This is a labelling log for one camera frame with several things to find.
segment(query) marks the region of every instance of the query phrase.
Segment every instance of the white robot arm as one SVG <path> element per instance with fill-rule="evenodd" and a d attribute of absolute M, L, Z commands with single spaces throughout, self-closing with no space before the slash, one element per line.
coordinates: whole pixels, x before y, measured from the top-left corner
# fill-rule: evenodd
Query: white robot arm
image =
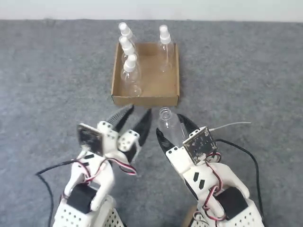
<path fill-rule="evenodd" d="M 109 196 L 115 184 L 112 163 L 122 171 L 135 175 L 130 165 L 145 143 L 152 122 L 151 110 L 123 135 L 119 135 L 134 106 L 120 109 L 97 128 L 85 124 L 78 126 L 82 147 L 72 164 L 71 178 L 67 183 L 55 215 L 54 227 L 124 227 Z"/>
<path fill-rule="evenodd" d="M 191 227 L 264 227 L 243 182 L 225 164 L 213 162 L 216 142 L 207 127 L 199 128 L 178 114 L 189 138 L 178 148 L 157 129 L 158 142 L 185 185 L 197 200 Z"/>

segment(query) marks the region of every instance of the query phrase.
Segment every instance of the cardboard tray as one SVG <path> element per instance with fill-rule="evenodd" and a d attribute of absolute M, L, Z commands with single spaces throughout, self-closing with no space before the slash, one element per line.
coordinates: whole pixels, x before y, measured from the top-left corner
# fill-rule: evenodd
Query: cardboard tray
<path fill-rule="evenodd" d="M 178 46 L 174 45 L 175 62 L 172 69 L 167 72 L 159 71 L 156 43 L 139 43 L 136 45 L 142 72 L 142 95 L 140 97 L 129 97 L 125 95 L 126 92 L 121 83 L 122 48 L 117 44 L 111 90 L 114 103 L 116 105 L 134 104 L 143 106 L 177 105 L 180 96 L 179 53 Z"/>

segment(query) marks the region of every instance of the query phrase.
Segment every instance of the clear plastic bottle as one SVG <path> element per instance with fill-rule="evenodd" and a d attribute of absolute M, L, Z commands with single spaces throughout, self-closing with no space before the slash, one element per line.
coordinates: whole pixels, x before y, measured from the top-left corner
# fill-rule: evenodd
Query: clear plastic bottle
<path fill-rule="evenodd" d="M 126 37 L 136 49 L 137 38 L 125 22 L 119 24 L 121 35 Z"/>
<path fill-rule="evenodd" d="M 123 53 L 121 56 L 122 64 L 125 63 L 127 57 L 130 54 L 135 54 L 136 56 L 138 56 L 134 46 L 131 44 L 131 42 L 125 36 L 120 36 L 119 43 L 123 50 Z"/>
<path fill-rule="evenodd" d="M 141 73 L 137 67 L 137 56 L 130 54 L 126 59 L 123 69 L 121 70 L 121 79 L 126 91 L 130 97 L 140 96 L 141 90 Z"/>
<path fill-rule="evenodd" d="M 168 107 L 160 109 L 158 127 L 163 135 L 179 148 L 183 145 L 182 142 L 187 138 L 178 116 Z"/>
<path fill-rule="evenodd" d="M 166 25 L 160 26 L 160 41 L 158 43 L 159 49 L 159 67 L 160 71 L 166 72 L 172 68 L 173 56 L 175 52 L 174 43 Z"/>

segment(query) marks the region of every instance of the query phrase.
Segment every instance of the ventilated white base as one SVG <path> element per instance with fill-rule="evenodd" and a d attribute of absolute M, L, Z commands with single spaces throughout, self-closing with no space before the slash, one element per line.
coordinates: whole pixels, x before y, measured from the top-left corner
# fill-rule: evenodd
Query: ventilated white base
<path fill-rule="evenodd" d="M 102 227 L 124 227 L 116 209 L 112 209 Z"/>
<path fill-rule="evenodd" d="M 264 227 L 260 213 L 252 200 L 246 200 L 248 207 L 229 221 L 218 222 L 218 227 Z"/>
<path fill-rule="evenodd" d="M 98 211 L 83 214 L 62 199 L 53 227 L 124 227 L 115 206 L 114 198 L 107 196 Z"/>
<path fill-rule="evenodd" d="M 75 208 L 60 202 L 53 227 L 89 227 L 95 212 L 83 214 Z"/>
<path fill-rule="evenodd" d="M 218 227 L 264 227 L 262 218 L 255 205 L 255 203 L 248 199 L 246 200 L 248 207 L 233 219 L 227 221 L 219 221 Z M 202 221 L 193 221 L 190 227 L 215 227 L 215 222 L 207 217 L 203 217 L 201 214 L 196 215 L 196 219 L 206 221 L 206 224 Z"/>

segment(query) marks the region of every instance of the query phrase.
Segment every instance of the bottle nozzle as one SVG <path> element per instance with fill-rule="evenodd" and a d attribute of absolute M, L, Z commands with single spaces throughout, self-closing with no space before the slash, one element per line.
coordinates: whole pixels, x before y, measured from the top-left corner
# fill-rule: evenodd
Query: bottle nozzle
<path fill-rule="evenodd" d="M 124 63 L 123 69 L 126 72 L 134 71 L 134 69 L 136 67 L 136 61 L 137 61 L 137 56 L 135 54 L 129 55 Z"/>
<path fill-rule="evenodd" d="M 121 47 L 122 47 L 122 49 L 123 49 L 123 51 L 126 55 L 130 55 L 130 54 L 134 53 L 133 45 L 131 44 L 131 42 L 125 36 L 121 36 L 119 38 L 119 42 L 120 42 Z"/>
<path fill-rule="evenodd" d="M 171 42 L 169 30 L 166 25 L 160 26 L 160 41 L 163 44 L 169 44 Z"/>
<path fill-rule="evenodd" d="M 122 36 L 125 36 L 128 39 L 130 39 L 133 36 L 131 29 L 127 26 L 127 24 L 125 22 L 121 22 L 119 24 L 119 29 L 120 29 Z"/>

